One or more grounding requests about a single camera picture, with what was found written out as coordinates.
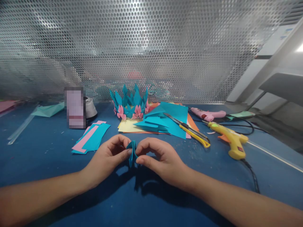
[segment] table surface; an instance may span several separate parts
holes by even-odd
[[[232,113],[224,105],[190,106]],[[107,121],[111,125],[102,139],[104,142],[118,133],[120,119],[114,115],[112,103],[99,103],[96,109],[98,117],[95,121]],[[7,145],[7,138],[32,110],[33,106],[27,104],[0,118],[0,186],[79,171],[94,155],[94,152],[86,155],[71,153],[71,147],[84,129],[68,129],[65,111],[51,118],[35,116],[15,143]],[[198,122],[197,126],[204,134],[210,132],[203,123]],[[254,190],[251,173],[242,163],[229,157],[229,145],[221,141],[218,134],[209,135],[211,147],[207,150],[195,139],[154,134],[124,135],[137,143],[146,137],[167,141],[189,167],[220,181]],[[296,165],[303,164],[302,155],[262,131],[255,131],[249,139]],[[303,173],[250,144],[243,147],[246,160],[258,178],[261,193],[303,209]],[[30,226],[133,227],[137,224],[152,227],[232,225],[204,202],[166,184],[144,166],[129,169],[128,161],[125,161],[98,187],[70,200]]]

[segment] pink paper sheet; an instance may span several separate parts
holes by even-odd
[[[190,134],[188,134],[188,133],[186,133],[186,138],[187,139],[191,139],[192,137],[190,136]]]
[[[83,138],[80,140],[77,144],[75,144],[72,149],[79,151],[79,152],[86,152],[85,149],[82,149],[84,144],[89,140],[89,138],[94,134],[94,132],[97,130],[98,126],[94,126]]]
[[[106,123],[106,121],[97,121],[97,122],[95,122],[95,123],[93,123],[93,124],[100,125],[100,124],[102,124],[102,123]],[[83,133],[83,135],[87,132],[87,130],[89,130],[89,128],[90,128],[90,126],[87,127],[87,129],[85,130],[85,132]]]
[[[93,123],[93,124],[98,124],[98,125],[100,125],[100,124],[102,124],[102,123],[106,123],[106,121],[97,121],[96,123]]]
[[[17,101],[3,101],[3,102],[0,102],[0,113],[2,111],[5,111],[8,108],[11,108],[15,104],[15,102],[17,102]]]

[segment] pink glue gun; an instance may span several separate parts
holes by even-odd
[[[203,111],[198,108],[192,107],[190,109],[195,115],[197,115],[199,118],[204,119],[208,122],[211,122],[214,120],[214,118],[223,118],[226,115],[226,112],[221,110],[218,112],[208,112],[208,111]]]

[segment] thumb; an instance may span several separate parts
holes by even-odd
[[[132,149],[126,149],[126,150],[120,152],[119,154],[115,155],[114,156],[115,164],[119,165],[121,162],[126,160],[130,156],[131,153],[132,153]]]
[[[141,155],[137,158],[136,163],[146,166],[157,174],[160,171],[161,163],[150,156]]]

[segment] pink paper flower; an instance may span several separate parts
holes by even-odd
[[[135,118],[143,118],[143,113],[141,112],[141,106],[136,106],[135,108],[135,113],[133,113],[133,117],[132,119],[135,119]]]
[[[148,99],[146,101],[146,106],[145,106],[145,113],[147,114],[149,111],[149,104],[148,104]]]
[[[123,120],[126,119],[126,115],[124,114],[123,106],[119,105],[118,113],[117,113],[118,118],[122,118]]]
[[[113,101],[113,104],[114,104],[114,113],[117,114],[117,109],[116,109],[114,101]]]

